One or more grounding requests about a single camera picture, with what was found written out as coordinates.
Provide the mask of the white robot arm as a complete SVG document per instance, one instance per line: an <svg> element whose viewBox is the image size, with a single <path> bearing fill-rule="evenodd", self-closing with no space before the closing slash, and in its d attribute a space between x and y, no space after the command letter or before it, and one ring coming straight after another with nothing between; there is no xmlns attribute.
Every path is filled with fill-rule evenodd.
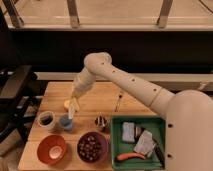
<svg viewBox="0 0 213 171"><path fill-rule="evenodd" d="M122 71L106 52L90 53L77 75L72 95L88 91L99 75L104 77L166 121L165 170L213 171L213 99L198 90L177 94Z"/></svg>

